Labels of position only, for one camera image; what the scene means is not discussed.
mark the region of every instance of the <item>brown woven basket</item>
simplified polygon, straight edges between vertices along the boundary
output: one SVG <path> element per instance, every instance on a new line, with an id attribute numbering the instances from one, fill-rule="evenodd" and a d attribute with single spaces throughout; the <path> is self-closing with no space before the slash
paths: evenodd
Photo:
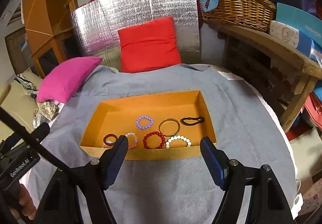
<path id="1" fill-rule="evenodd" d="M 268 32 L 276 14 L 276 6 L 269 0 L 219 0 L 217 8 L 209 12 L 203 11 L 201 0 L 199 3 L 204 20 L 216 19 L 262 32 Z"/>

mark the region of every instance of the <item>bracelet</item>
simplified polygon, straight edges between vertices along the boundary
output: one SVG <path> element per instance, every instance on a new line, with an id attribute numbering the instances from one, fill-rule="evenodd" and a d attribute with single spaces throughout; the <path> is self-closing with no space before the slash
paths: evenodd
<path id="1" fill-rule="evenodd" d="M 162 126 L 162 124 L 163 124 L 163 123 L 165 123 L 165 122 L 167 122 L 167 121 L 174 121 L 174 122 L 176 122 L 176 123 L 178 124 L 178 130 L 177 130 L 175 133 L 171 134 L 171 135 L 165 135 L 165 134 L 163 134 L 163 133 L 162 133 L 162 131 L 160 130 L 160 128 L 161 128 L 161 126 Z M 175 120 L 175 119 L 166 119 L 166 120 L 162 121 L 162 122 L 160 123 L 160 125 L 159 125 L 159 132 L 161 132 L 161 134 L 163 134 L 163 135 L 164 135 L 164 136 L 166 136 L 166 137 L 173 137 L 173 136 L 176 136 L 176 135 L 179 133 L 179 131 L 180 131 L 180 123 L 179 123 L 179 121 L 177 121 L 177 120 Z"/>
<path id="2" fill-rule="evenodd" d="M 194 122 L 194 123 L 187 123 L 187 122 L 185 122 L 185 120 L 194 120 L 196 122 Z M 182 118 L 180 120 L 180 122 L 183 125 L 186 125 L 186 126 L 194 126 L 194 125 L 197 125 L 198 123 L 204 122 L 204 117 L 199 116 L 198 118 L 192 118 L 192 117 Z"/>
<path id="3" fill-rule="evenodd" d="M 150 123 L 149 123 L 149 125 L 147 125 L 147 126 L 141 126 L 140 125 L 140 120 L 142 120 L 142 119 L 147 119 L 147 120 L 149 120 L 150 121 Z M 138 119 L 137 119 L 137 121 L 136 121 L 136 126 L 140 129 L 140 130 L 146 130 L 146 129 L 148 129 L 148 128 L 151 128 L 151 126 L 152 126 L 152 124 L 153 124 L 153 119 L 152 118 L 149 118 L 148 116 L 142 116 L 142 117 L 139 117 Z"/>
<path id="4" fill-rule="evenodd" d="M 146 149 L 151 149 L 148 145 L 147 145 L 147 139 L 148 137 L 152 136 L 152 135 L 158 135 L 160 138 L 161 138 L 161 143 L 159 146 L 156 147 L 156 149 L 162 149 L 162 147 L 164 146 L 165 144 L 165 137 L 163 134 L 161 134 L 160 132 L 158 131 L 154 131 L 154 132 L 150 132 L 148 133 L 144 138 L 143 138 L 143 146 L 146 148 Z"/>
<path id="5" fill-rule="evenodd" d="M 113 142 L 113 141 L 111 141 L 111 140 L 107 140 L 107 138 L 108 137 L 114 137 L 115 138 L 115 141 Z M 114 134 L 108 134 L 108 135 L 106 135 L 105 137 L 104 137 L 104 139 L 103 139 L 103 142 L 105 143 L 105 145 L 107 145 L 107 146 L 113 146 L 114 145 L 114 143 L 117 141 L 117 136 L 116 135 L 114 135 Z"/>
<path id="6" fill-rule="evenodd" d="M 133 146 L 129 146 L 128 147 L 129 150 L 132 150 L 132 149 L 134 149 L 137 146 L 137 136 L 135 135 L 134 132 L 129 132 L 129 133 L 126 133 L 125 134 L 125 137 L 128 137 L 130 135 L 134 136 L 134 142 L 135 142 L 135 144 Z"/>
<path id="7" fill-rule="evenodd" d="M 171 137 L 170 139 L 168 139 L 168 141 L 165 143 L 165 148 L 167 148 L 167 149 L 170 148 L 170 143 L 173 140 L 183 140 L 184 142 L 187 143 L 187 147 L 191 147 L 191 142 L 189 139 L 187 139 L 184 136 L 178 135 L 178 136 L 174 136 L 174 137 Z"/>

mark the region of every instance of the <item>gray bed sheet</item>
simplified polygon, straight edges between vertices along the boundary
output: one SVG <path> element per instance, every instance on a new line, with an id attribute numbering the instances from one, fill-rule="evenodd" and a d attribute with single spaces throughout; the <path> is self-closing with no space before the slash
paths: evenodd
<path id="1" fill-rule="evenodd" d="M 70 167 L 90 158 L 79 143 L 99 102 L 135 95 L 200 90 L 217 136 L 218 149 L 245 166 L 271 165 L 292 206 L 295 172 L 285 141 L 254 91 L 242 80 L 227 80 L 208 66 L 176 65 L 128 74 L 98 66 L 65 104 L 42 142 Z M 36 164 L 27 188 L 36 206 L 56 168 Z M 238 223 L 244 223 L 250 199 L 246 188 Z M 91 223 L 80 194 L 84 223 Z M 106 197 L 118 223 L 211 223 L 223 197 L 202 157 L 161 161 L 124 161 Z"/>

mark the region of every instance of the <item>cardboard tray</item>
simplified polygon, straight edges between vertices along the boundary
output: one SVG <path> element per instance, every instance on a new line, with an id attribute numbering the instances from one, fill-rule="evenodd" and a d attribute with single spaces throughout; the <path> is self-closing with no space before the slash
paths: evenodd
<path id="1" fill-rule="evenodd" d="M 153 118 L 151 128 L 140 130 L 136 127 L 136 120 L 141 116 Z M 183 140 L 174 140 L 170 148 L 150 149 L 143 147 L 143 138 L 146 134 L 159 131 L 159 124 L 168 118 L 180 121 L 184 117 L 204 117 L 205 121 L 194 126 L 185 126 L 180 123 L 180 132 L 190 139 L 191 147 L 186 147 Z M 148 121 L 141 120 L 144 126 Z M 171 135 L 178 129 L 175 122 L 165 122 L 161 126 L 163 134 Z M 210 119 L 206 103 L 199 90 L 151 94 L 102 101 L 94 112 L 81 141 L 81 148 L 93 157 L 100 157 L 105 148 L 103 138 L 113 133 L 117 136 L 134 132 L 138 137 L 136 148 L 128 150 L 126 160 L 165 160 L 198 157 L 200 140 L 208 136 L 213 143 L 217 143 L 215 131 Z M 133 143 L 133 136 L 129 136 L 129 144 Z M 161 139 L 157 135 L 148 138 L 151 148 L 157 147 Z"/>

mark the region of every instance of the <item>red pillow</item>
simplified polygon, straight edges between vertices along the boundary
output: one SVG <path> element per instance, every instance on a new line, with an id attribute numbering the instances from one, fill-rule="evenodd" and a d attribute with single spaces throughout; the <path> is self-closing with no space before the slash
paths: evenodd
<path id="1" fill-rule="evenodd" d="M 180 64 L 172 17 L 119 30 L 121 71 L 137 73 Z"/>

